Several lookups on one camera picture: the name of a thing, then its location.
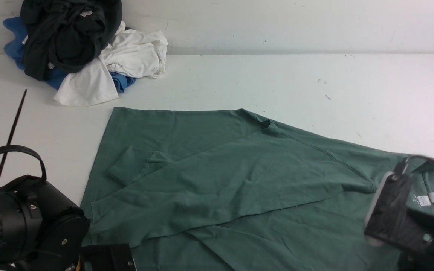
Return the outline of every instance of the black handle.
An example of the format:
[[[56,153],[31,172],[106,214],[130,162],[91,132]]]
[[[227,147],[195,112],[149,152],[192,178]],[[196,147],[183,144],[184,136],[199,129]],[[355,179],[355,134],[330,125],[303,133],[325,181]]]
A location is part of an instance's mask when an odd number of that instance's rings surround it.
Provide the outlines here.
[[[41,165],[41,179],[40,182],[44,184],[46,182],[46,168],[44,166],[43,160],[41,159],[40,155],[36,153],[36,151],[33,151],[32,149],[26,147],[26,146],[19,146],[19,145],[6,145],[6,146],[0,146],[0,155],[8,152],[22,152],[29,154],[33,156],[34,158],[38,159],[40,161]]]

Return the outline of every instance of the white table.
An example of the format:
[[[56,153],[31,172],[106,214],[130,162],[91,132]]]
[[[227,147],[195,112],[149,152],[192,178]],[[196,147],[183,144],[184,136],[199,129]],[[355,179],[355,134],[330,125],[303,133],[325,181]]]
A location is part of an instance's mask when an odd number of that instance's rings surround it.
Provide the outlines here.
[[[120,99],[87,108],[53,101],[55,90],[0,56],[0,146],[24,89],[13,144],[45,161],[50,183],[81,202],[113,107],[245,108],[274,120],[385,151],[434,157],[434,55],[169,55],[162,79],[139,79]],[[2,184],[39,174],[10,154]]]

